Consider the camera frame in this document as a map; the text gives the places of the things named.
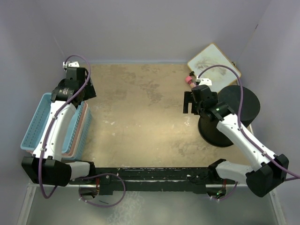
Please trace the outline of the large black bucket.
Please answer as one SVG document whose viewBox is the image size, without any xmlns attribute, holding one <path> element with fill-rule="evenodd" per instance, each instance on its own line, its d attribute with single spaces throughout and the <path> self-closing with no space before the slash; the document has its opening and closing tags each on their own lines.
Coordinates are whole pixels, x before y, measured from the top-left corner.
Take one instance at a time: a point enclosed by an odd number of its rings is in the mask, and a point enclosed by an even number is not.
<svg viewBox="0 0 300 225">
<path fill-rule="evenodd" d="M 238 113 L 240 106 L 240 86 L 232 85 L 223 88 L 218 93 L 218 100 L 231 107 L 235 114 Z M 243 102 L 240 113 L 240 121 L 248 127 L 259 114 L 261 105 L 256 94 L 250 89 L 243 87 Z M 217 121 L 207 121 L 200 118 L 198 121 L 198 130 L 201 137 L 209 144 L 216 147 L 229 147 L 233 143 L 223 133 L 217 130 Z"/>
</svg>

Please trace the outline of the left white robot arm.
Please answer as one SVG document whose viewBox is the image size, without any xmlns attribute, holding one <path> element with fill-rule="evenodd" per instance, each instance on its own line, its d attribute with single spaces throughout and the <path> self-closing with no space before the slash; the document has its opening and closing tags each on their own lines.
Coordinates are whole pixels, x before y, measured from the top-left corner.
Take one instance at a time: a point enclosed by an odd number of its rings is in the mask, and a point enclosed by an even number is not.
<svg viewBox="0 0 300 225">
<path fill-rule="evenodd" d="M 64 153 L 74 150 L 80 117 L 88 110 L 86 101 L 96 97 L 88 76 L 84 67 L 68 67 L 66 78 L 42 96 L 21 143 L 23 150 L 31 152 L 21 165 L 33 183 L 64 187 L 79 177 L 86 184 L 96 180 L 97 173 L 90 162 L 76 157 L 63 162 Z"/>
</svg>

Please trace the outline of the pink perforated basket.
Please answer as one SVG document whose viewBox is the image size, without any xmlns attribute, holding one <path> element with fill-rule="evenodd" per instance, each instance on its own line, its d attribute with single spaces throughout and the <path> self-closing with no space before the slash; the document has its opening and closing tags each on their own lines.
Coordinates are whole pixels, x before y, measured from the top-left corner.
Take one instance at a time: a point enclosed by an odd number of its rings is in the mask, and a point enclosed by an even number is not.
<svg viewBox="0 0 300 225">
<path fill-rule="evenodd" d="M 80 135 L 83 129 L 83 122 L 86 119 L 88 105 L 82 102 L 73 115 L 62 147 L 62 158 L 71 159 L 75 156 L 76 148 L 79 143 Z M 42 129 L 45 128 L 50 112 L 50 103 L 40 103 L 30 122 L 27 132 L 22 140 L 21 149 L 33 153 L 40 143 Z"/>
</svg>

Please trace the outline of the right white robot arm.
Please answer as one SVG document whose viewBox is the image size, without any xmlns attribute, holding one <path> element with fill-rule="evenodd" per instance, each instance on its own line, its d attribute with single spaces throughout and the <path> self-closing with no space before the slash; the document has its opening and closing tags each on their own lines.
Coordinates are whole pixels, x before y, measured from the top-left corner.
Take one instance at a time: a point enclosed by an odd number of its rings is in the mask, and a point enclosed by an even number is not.
<svg viewBox="0 0 300 225">
<path fill-rule="evenodd" d="M 258 97 L 251 90 L 233 85 L 219 93 L 207 85 L 184 92 L 183 113 L 199 115 L 201 137 L 216 147 L 237 146 L 250 165 L 220 159 L 209 171 L 209 180 L 220 183 L 230 179 L 242 184 L 258 197 L 264 197 L 286 179 L 288 158 L 265 147 L 247 129 L 260 111 Z"/>
</svg>

